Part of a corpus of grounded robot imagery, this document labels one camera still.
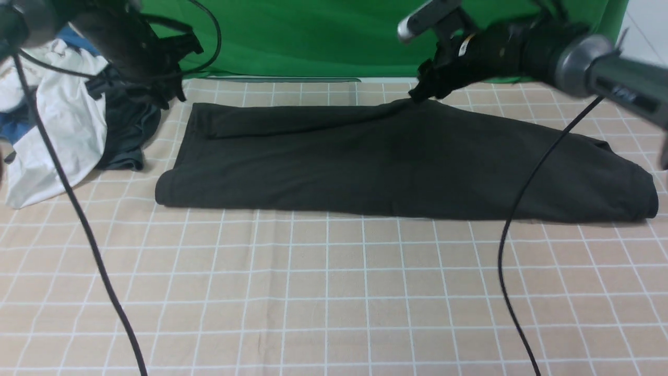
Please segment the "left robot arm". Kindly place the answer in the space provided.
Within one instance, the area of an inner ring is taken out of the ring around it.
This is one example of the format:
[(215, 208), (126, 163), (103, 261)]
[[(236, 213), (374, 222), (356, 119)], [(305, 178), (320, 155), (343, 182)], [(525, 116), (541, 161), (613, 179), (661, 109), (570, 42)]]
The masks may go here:
[(56, 69), (85, 79), (93, 99), (123, 92), (163, 110), (186, 100), (180, 63), (203, 47), (192, 26), (144, 14), (140, 1), (2, 1), (2, 60), (47, 43), (67, 24), (108, 61), (97, 74)]

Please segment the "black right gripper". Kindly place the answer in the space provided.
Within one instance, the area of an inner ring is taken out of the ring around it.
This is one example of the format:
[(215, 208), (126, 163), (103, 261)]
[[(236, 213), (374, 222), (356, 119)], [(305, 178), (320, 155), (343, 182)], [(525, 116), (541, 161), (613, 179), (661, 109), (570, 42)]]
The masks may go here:
[(470, 84), (520, 77), (527, 37), (527, 23), (504, 21), (440, 42), (434, 57), (419, 66), (418, 84), (409, 91), (411, 100), (443, 99)]

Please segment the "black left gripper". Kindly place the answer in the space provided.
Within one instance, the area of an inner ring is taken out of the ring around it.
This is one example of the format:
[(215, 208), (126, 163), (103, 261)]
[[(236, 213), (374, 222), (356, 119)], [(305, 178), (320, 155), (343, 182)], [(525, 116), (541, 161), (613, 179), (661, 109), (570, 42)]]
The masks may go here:
[(203, 52), (188, 24), (137, 10), (91, 10), (73, 26), (108, 61), (86, 82), (93, 99), (123, 92), (135, 102), (186, 100), (179, 63)]

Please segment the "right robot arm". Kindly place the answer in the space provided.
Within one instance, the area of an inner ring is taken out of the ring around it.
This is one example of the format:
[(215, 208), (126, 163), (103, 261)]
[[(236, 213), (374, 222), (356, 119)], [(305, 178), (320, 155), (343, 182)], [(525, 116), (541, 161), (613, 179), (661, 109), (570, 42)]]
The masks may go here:
[(621, 57), (581, 23), (515, 19), (453, 38), (419, 68), (410, 98), (442, 99), (495, 78), (530, 78), (573, 98), (601, 96), (666, 130), (666, 68)]

